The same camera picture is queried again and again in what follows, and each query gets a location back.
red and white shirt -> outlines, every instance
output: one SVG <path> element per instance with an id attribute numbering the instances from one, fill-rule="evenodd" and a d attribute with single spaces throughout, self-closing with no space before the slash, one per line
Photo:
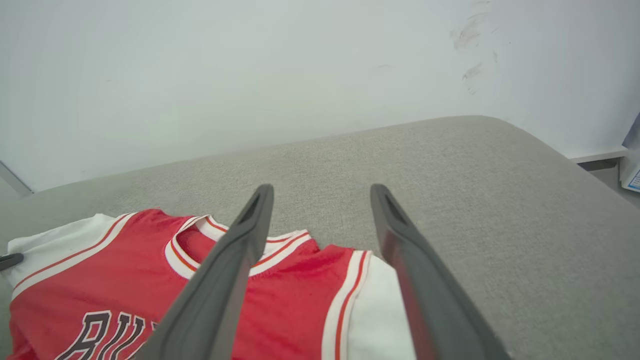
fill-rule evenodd
<path id="1" fill-rule="evenodd" d="M 12 240 L 9 359 L 131 359 L 227 228 L 158 209 Z M 250 270 L 234 359 L 415 358 L 393 269 L 308 231 L 268 238 Z"/>

sleeve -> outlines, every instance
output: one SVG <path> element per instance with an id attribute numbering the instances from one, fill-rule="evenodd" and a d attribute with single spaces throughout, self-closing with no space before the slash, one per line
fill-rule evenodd
<path id="1" fill-rule="evenodd" d="M 14 288 L 27 276 L 91 247 L 114 221 L 107 215 L 96 214 L 44 233 L 9 241 L 7 253 L 20 252 L 24 261 L 2 271 L 2 275 Z"/>
<path id="2" fill-rule="evenodd" d="M 9 331 L 13 339 L 13 352 L 6 360 L 38 360 L 31 344 L 13 320 L 9 321 Z"/>
<path id="3" fill-rule="evenodd" d="M 349 322 L 350 360 L 415 359 L 396 271 L 376 256 L 371 257 Z"/>

neckline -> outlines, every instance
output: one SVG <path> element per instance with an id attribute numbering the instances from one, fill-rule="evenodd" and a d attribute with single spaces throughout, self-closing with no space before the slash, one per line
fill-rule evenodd
<path id="1" fill-rule="evenodd" d="M 165 245 L 164 256 L 173 271 L 185 279 L 190 279 L 200 264 L 184 251 L 178 243 L 177 237 L 181 232 L 193 226 L 196 226 L 201 234 L 215 243 L 228 230 L 228 226 L 215 221 L 211 215 L 191 217 L 183 223 Z M 307 230 L 297 230 L 281 236 L 267 237 L 264 253 L 260 260 L 251 267 L 249 276 L 258 275 L 273 268 L 308 240 L 311 240 L 311 235 Z"/>

